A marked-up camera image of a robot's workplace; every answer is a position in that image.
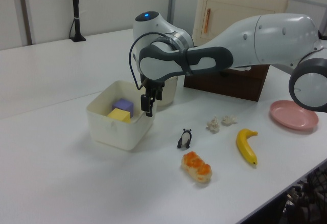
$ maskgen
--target yellow cube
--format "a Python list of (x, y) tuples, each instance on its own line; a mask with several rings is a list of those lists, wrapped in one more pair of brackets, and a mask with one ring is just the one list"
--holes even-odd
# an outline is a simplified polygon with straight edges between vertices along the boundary
[(107, 117), (117, 119), (117, 120), (123, 121), (125, 123), (131, 123), (131, 114), (130, 114), (130, 112), (125, 111), (125, 110), (120, 110), (118, 108), (115, 108), (114, 110), (112, 110), (112, 112), (109, 113), (107, 115)]

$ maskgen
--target yellow banana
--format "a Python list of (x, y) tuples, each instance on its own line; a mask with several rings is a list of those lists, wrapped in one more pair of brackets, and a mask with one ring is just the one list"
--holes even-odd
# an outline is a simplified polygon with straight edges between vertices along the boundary
[(236, 144), (242, 156), (245, 158), (246, 161), (255, 165), (258, 164), (258, 161), (256, 159), (255, 153), (247, 143), (247, 139), (251, 136), (256, 135), (258, 135), (258, 132), (244, 128), (239, 131), (236, 137)]

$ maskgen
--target orange bread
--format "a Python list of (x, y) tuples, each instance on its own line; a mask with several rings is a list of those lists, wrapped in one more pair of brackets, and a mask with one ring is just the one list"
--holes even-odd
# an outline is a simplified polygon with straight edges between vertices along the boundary
[(185, 154), (182, 158), (182, 168), (190, 174), (197, 182), (208, 182), (213, 174), (209, 164), (204, 161), (193, 151)]

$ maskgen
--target plastic plate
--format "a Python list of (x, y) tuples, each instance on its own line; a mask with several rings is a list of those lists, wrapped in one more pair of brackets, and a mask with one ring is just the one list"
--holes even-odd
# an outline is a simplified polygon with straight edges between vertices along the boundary
[(278, 123), (297, 130), (314, 128), (319, 121), (315, 112), (306, 110), (290, 100), (272, 103), (270, 114)]

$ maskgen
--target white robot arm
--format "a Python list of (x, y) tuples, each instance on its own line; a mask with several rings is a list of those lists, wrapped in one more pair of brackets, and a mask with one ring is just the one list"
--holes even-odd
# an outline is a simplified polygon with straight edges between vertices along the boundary
[(185, 30), (157, 12), (146, 12), (135, 19), (133, 34), (134, 59), (146, 88), (142, 110), (149, 116), (170, 77), (259, 64), (282, 64), (294, 70), (289, 83), (293, 100), (306, 109), (327, 111), (327, 40), (306, 15), (254, 16), (194, 47)]

